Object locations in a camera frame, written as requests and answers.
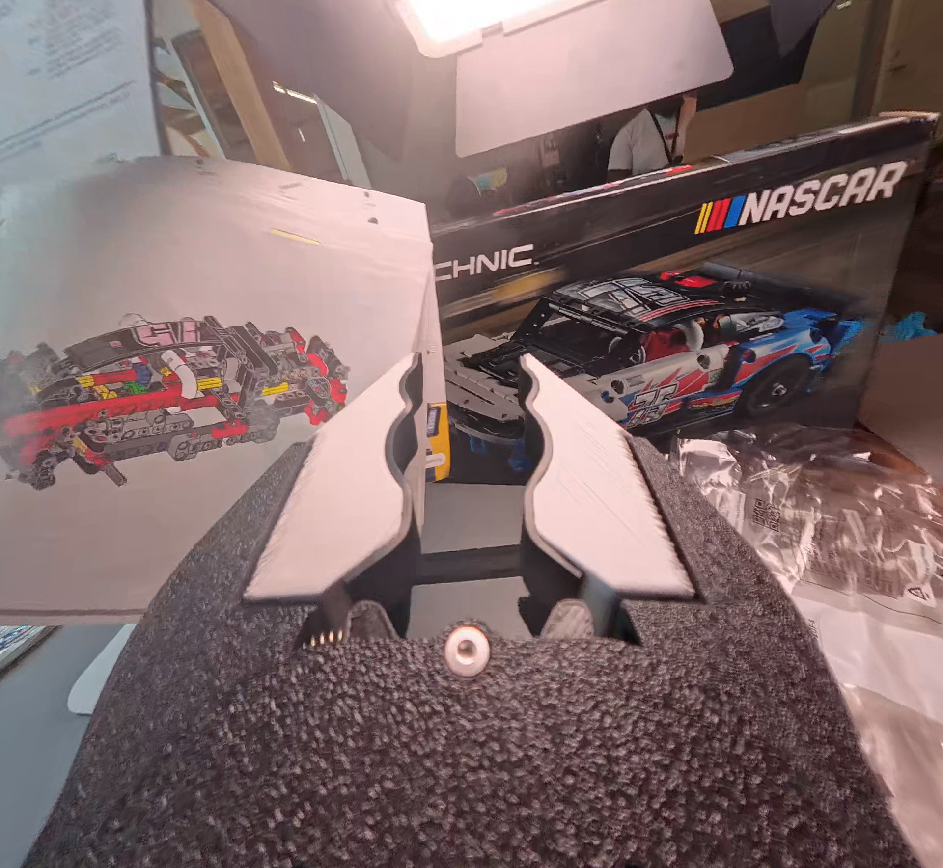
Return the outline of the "cardboard box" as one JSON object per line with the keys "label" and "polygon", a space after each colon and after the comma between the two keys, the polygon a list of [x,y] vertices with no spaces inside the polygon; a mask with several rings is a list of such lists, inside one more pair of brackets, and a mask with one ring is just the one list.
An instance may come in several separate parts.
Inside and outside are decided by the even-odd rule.
{"label": "cardboard box", "polygon": [[713,108],[690,124],[685,163],[818,131],[854,118],[857,80],[782,86]]}

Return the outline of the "grey desk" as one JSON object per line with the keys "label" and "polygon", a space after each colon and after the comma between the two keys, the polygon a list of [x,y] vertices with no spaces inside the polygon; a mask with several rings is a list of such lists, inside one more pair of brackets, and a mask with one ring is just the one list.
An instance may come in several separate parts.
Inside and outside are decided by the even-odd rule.
{"label": "grey desk", "polygon": [[[521,538],[523,486],[435,484],[427,493],[422,552],[475,559],[506,553]],[[460,619],[483,621],[506,638],[531,635],[518,609],[520,578],[414,588],[409,638],[430,638]],[[20,866],[57,800],[88,717],[67,699],[86,669],[110,673],[132,626],[80,625],[54,631],[15,663],[1,683],[1,862]]]}

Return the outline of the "crumpled clear plastic bags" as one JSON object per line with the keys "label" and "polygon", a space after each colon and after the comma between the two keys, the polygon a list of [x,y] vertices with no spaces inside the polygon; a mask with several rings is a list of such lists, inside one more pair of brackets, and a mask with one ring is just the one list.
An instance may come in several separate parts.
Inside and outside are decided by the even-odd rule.
{"label": "crumpled clear plastic bags", "polygon": [[861,431],[731,430],[670,459],[803,614],[905,838],[941,866],[941,488]]}

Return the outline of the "printed instruction sheet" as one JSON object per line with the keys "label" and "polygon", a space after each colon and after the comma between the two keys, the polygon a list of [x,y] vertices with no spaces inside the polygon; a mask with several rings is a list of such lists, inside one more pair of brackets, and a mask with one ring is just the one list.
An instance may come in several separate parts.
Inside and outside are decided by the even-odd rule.
{"label": "printed instruction sheet", "polygon": [[1,0],[2,184],[161,146],[146,0]]}

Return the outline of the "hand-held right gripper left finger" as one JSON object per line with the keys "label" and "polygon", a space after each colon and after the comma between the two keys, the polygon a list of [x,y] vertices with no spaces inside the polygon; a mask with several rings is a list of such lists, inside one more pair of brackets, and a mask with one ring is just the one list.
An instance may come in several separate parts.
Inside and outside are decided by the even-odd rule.
{"label": "hand-held right gripper left finger", "polygon": [[243,591],[245,603],[402,603],[423,502],[422,362],[409,353],[316,434]]}

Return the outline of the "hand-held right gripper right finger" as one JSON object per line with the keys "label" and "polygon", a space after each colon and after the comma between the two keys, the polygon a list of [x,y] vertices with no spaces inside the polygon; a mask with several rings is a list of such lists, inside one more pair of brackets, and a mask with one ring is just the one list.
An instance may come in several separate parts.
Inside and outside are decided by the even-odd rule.
{"label": "hand-held right gripper right finger", "polygon": [[631,438],[535,356],[521,359],[528,537],[579,579],[617,597],[693,599],[696,589]]}

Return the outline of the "toy car set box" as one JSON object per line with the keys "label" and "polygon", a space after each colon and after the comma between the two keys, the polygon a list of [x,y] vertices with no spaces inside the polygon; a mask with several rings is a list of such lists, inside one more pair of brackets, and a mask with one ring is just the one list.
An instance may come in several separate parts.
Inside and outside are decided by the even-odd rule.
{"label": "toy car set box", "polygon": [[526,481],[525,356],[661,448],[850,427],[938,119],[883,113],[437,226],[450,480]]}

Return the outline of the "toy car instruction booklet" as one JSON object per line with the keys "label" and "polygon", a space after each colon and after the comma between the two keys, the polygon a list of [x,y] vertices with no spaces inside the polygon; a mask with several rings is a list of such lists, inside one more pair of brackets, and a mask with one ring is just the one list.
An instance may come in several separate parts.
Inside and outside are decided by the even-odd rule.
{"label": "toy car instruction booklet", "polygon": [[2,191],[2,622],[132,622],[401,358],[444,407],[425,207],[152,157]]}

